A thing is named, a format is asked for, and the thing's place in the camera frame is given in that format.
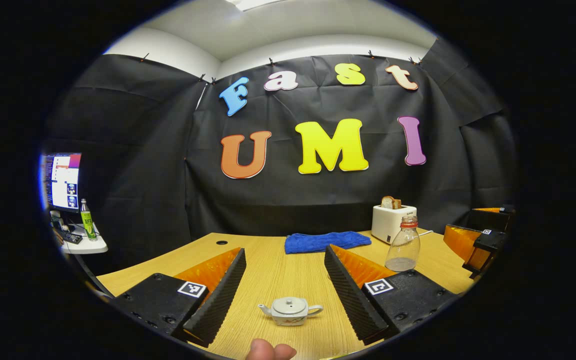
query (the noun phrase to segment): yellow letter m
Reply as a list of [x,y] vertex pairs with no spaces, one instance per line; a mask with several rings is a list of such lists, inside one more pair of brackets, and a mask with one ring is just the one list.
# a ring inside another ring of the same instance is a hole
[[339,153],[342,153],[339,169],[342,171],[361,171],[368,169],[368,161],[364,159],[359,128],[362,122],[356,118],[345,118],[339,121],[332,139],[315,121],[299,123],[295,130],[301,134],[303,143],[303,163],[299,166],[301,174],[317,174],[322,166],[317,162],[317,156],[324,162],[328,171],[333,171]]

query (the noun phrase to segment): teapot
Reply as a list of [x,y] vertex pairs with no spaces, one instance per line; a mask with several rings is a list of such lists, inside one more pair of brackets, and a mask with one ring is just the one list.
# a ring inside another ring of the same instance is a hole
[[293,296],[276,299],[272,302],[272,309],[268,309],[263,305],[263,303],[260,303],[258,307],[264,314],[272,317],[274,323],[279,326],[304,325],[307,317],[311,317],[324,311],[322,305],[313,305],[309,307],[306,299]]

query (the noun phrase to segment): white ceiling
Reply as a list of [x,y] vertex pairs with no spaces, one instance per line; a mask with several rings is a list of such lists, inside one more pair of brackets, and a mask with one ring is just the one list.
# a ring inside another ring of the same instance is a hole
[[221,61],[313,35],[370,35],[430,48],[435,35],[374,0],[283,0],[247,11],[226,0],[192,0],[148,21]]

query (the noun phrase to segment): monitor screen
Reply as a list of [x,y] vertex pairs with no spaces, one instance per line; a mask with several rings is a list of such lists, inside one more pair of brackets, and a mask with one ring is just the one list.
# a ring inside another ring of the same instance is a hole
[[46,201],[56,210],[78,213],[80,210],[80,161],[82,154],[50,153],[45,156]]

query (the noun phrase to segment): bread slice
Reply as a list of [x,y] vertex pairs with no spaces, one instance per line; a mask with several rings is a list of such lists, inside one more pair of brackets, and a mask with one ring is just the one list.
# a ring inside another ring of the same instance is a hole
[[401,209],[402,201],[392,196],[384,196],[381,198],[381,207],[386,209]]

